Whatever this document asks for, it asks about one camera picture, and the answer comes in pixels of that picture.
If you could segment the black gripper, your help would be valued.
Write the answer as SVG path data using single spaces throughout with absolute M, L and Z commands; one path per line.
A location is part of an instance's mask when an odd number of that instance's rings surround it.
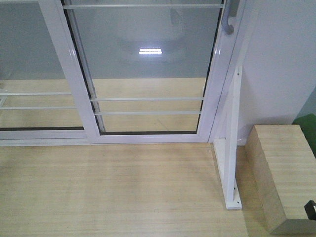
M 316 219 L 316 203 L 309 200 L 304 206 L 308 219 Z

